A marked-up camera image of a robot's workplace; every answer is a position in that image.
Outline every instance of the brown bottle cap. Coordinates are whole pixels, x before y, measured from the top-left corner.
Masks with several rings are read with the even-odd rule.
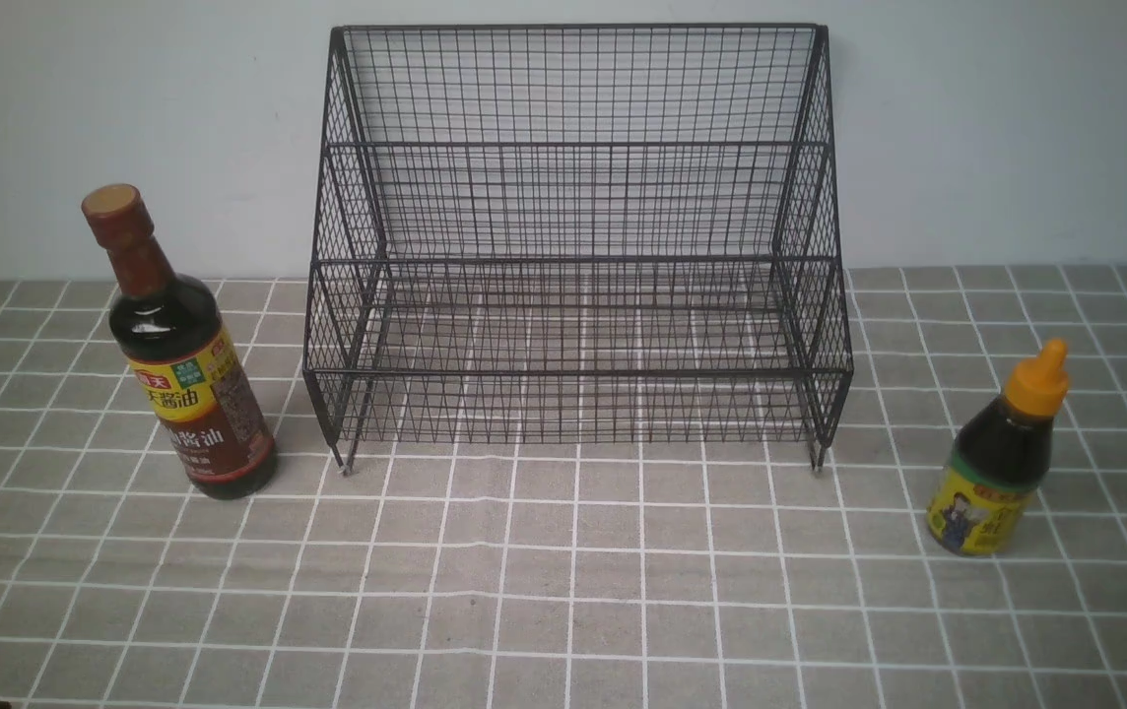
[[[82,200],[82,215],[90,233],[108,251],[121,251],[152,237],[157,225],[144,198],[132,184],[109,184]]]

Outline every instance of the dark liquid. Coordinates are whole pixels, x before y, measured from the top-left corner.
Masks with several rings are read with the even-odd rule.
[[[1028,417],[999,396],[970,418],[955,445],[984,479],[1000,487],[1032,488],[1049,471],[1054,418]]]
[[[108,313],[108,328],[132,360],[163,362],[186,357],[222,330],[213,293],[198,280],[179,275],[168,286],[144,298],[121,296]],[[215,499],[237,499],[257,493],[275,477],[274,447],[254,469],[224,484],[192,480]]]

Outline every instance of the bottle label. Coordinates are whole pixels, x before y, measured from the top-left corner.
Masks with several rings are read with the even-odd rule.
[[[270,452],[274,440],[225,329],[181,360],[128,361],[190,479],[238,479]]]
[[[949,551],[969,557],[996,553],[1009,542],[1036,491],[982,479],[955,452],[944,466],[944,485],[928,507],[928,528]]]

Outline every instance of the yellow label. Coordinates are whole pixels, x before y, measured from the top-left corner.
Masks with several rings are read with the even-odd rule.
[[[1006,493],[979,481],[957,455],[944,467],[944,485],[928,507],[928,528],[949,551],[983,557],[1010,540],[1033,490]]]
[[[198,352],[172,362],[130,360],[144,393],[167,422],[190,422],[218,407],[216,383],[239,366],[227,330],[218,333]]]

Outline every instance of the black metal rack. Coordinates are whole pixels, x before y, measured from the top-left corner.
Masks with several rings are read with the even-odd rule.
[[[825,27],[336,27],[316,212],[302,371],[338,459],[809,441],[820,466],[834,437]]]

